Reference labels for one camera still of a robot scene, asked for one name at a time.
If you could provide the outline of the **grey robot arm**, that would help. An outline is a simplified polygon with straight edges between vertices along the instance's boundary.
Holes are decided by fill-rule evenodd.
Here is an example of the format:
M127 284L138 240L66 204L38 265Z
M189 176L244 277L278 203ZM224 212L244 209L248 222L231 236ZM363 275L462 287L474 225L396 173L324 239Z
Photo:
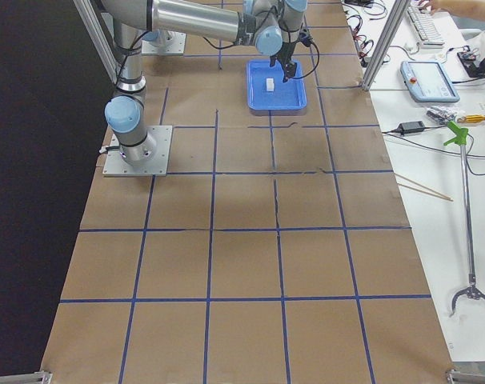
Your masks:
M142 40L155 47L169 46L174 40L174 32L169 30L147 31Z
M105 116L119 144L119 157L130 166L149 162L157 141L146 128L142 100L142 41L164 30L254 46L279 64L283 79L295 78L292 56L298 43L307 42L303 16L305 1L247 1L241 12L190 1L102 1L113 18L114 54L118 62L114 86L118 93L106 104Z

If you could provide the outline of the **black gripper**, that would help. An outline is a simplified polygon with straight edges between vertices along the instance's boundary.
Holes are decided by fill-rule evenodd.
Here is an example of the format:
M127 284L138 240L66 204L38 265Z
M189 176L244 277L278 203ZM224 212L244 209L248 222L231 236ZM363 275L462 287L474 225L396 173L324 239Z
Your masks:
M301 42L304 46L309 47L311 45L311 35L310 31L304 25L293 30L286 23L282 23L280 28L286 33L286 37L283 40L280 51L270 56L270 67L274 67L275 63L279 62L283 70L283 82L287 82L295 77L298 66L292 60L296 44Z

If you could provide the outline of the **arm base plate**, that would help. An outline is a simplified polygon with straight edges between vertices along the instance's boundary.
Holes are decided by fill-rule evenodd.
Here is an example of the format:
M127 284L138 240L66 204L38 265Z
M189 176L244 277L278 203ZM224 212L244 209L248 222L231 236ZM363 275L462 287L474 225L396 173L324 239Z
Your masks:
M143 56L182 56L186 34L169 30L156 30L142 38Z
M147 126L146 130L146 140L135 147L121 146L115 134L112 134L110 146L114 146L114 149L106 152L104 176L166 176L173 127Z

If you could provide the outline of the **person hand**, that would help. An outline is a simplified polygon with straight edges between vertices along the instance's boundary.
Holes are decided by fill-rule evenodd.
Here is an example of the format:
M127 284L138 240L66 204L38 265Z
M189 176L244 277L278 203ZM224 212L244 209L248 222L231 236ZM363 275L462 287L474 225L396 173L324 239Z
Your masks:
M421 1L418 1L417 7L420 10L429 10L432 14L439 12L439 11L450 12L451 11L451 1L446 1L446 0L421 0Z

